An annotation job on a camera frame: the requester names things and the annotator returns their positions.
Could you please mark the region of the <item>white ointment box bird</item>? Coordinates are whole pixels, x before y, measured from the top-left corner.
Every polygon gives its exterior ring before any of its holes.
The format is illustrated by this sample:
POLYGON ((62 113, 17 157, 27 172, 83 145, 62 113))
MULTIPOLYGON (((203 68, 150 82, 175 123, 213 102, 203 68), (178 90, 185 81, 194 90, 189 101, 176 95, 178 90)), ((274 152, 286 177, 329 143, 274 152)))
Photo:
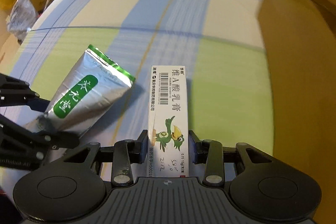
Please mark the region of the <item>white ointment box bird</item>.
POLYGON ((151 67, 148 115, 148 177, 189 175, 186 68, 151 67))

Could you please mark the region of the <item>silver green foil pouch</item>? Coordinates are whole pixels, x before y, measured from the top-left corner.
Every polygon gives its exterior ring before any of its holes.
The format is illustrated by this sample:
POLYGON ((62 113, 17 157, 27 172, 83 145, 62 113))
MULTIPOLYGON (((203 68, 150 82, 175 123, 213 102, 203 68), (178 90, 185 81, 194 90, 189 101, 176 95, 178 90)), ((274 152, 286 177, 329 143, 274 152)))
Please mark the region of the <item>silver green foil pouch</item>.
POLYGON ((135 77, 90 44, 63 80, 30 132, 82 137, 133 85, 135 77))

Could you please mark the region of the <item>white printed plastic bag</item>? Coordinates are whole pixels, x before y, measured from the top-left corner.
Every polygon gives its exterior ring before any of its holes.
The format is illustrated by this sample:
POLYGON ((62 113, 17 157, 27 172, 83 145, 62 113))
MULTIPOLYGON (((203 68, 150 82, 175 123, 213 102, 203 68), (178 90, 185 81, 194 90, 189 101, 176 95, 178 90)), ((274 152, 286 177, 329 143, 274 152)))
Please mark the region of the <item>white printed plastic bag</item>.
POLYGON ((7 31, 21 42, 38 19, 38 12, 30 0, 17 0, 6 19, 7 31))

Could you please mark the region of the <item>checked tablecloth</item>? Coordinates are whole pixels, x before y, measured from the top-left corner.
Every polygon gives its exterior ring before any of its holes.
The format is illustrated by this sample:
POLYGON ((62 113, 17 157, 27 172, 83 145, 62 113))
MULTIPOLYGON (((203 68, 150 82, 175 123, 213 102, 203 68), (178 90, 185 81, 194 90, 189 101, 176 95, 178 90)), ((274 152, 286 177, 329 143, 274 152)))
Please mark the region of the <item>checked tablecloth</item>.
POLYGON ((261 0, 55 0, 21 45, 9 39, 1 72, 50 99, 90 44, 135 84, 82 139, 103 146, 147 128, 150 69, 184 65, 189 128, 225 146, 273 152, 269 73, 256 15, 261 0))

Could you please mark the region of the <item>large brown cardboard box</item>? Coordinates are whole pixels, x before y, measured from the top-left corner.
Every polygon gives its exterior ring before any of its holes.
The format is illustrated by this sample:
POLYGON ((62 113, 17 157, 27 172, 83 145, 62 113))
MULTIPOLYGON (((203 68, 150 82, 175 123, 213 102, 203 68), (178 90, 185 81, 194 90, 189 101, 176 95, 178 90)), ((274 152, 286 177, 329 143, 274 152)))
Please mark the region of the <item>large brown cardboard box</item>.
POLYGON ((274 155, 322 190, 335 223, 335 0, 263 0, 258 20, 273 97, 274 155))

